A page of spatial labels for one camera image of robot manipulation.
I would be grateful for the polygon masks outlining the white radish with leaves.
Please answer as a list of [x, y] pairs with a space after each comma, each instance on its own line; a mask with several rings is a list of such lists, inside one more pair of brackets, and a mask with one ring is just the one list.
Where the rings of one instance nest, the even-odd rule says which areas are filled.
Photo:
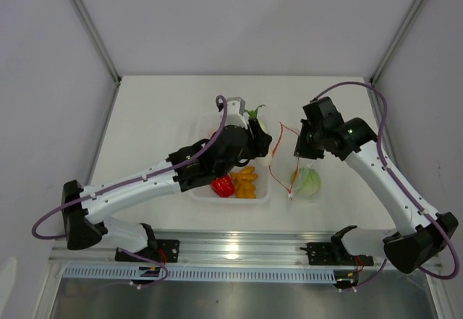
[[[260, 122], [261, 127], [265, 130], [266, 136], [271, 136], [270, 133], [268, 132], [268, 128], [267, 128], [265, 122], [263, 122], [260, 119], [260, 117], [258, 116], [259, 109], [262, 108], [262, 107], [265, 107], [265, 106], [266, 106], [265, 104], [260, 104], [255, 109], [245, 109], [245, 113], [248, 115], [248, 119], [257, 118], [259, 120], [259, 122]], [[271, 165], [271, 162], [270, 163], [259, 163], [259, 165], [263, 166], [263, 167], [269, 167]]]

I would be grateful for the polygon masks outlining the green cabbage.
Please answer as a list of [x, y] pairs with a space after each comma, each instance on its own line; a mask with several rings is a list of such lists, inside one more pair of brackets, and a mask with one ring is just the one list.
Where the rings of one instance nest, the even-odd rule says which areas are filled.
[[321, 189], [320, 174], [312, 168], [301, 167], [292, 174], [290, 179], [292, 192], [304, 197], [312, 197]]

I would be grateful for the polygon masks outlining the clear zip top bag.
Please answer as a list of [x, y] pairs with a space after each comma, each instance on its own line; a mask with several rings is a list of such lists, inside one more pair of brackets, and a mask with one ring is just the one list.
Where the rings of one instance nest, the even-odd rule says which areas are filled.
[[282, 188], [290, 203], [311, 203], [318, 199], [321, 189], [312, 197], [304, 197], [292, 192], [290, 181], [292, 174], [301, 167], [309, 167], [319, 173], [315, 160], [299, 158], [294, 155], [294, 148], [299, 134], [294, 128], [279, 122], [279, 136], [272, 148], [273, 159], [268, 171], [275, 183]]

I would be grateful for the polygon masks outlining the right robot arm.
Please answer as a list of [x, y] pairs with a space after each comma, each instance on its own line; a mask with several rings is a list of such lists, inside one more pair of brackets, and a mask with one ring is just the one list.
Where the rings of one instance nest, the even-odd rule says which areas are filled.
[[386, 163], [378, 136], [360, 118], [340, 116], [326, 120], [306, 118], [295, 155], [322, 159], [329, 152], [345, 162], [369, 186], [394, 222], [393, 229], [362, 229], [350, 225], [331, 236], [330, 253], [337, 263], [357, 255], [385, 258], [402, 273], [422, 269], [445, 247], [452, 254], [451, 237], [459, 222], [451, 213], [439, 213], [411, 184]]

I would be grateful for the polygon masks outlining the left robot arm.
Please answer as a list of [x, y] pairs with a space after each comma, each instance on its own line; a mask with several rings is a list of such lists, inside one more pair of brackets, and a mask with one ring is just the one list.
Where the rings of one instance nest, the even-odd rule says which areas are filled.
[[204, 187], [235, 167], [266, 156], [272, 137], [251, 119], [247, 127], [225, 126], [190, 146], [170, 154], [153, 171], [123, 182], [83, 187], [76, 180], [63, 187], [62, 212], [68, 250], [97, 245], [113, 247], [117, 261], [161, 259], [161, 246], [148, 224], [129, 224], [113, 215], [157, 197]]

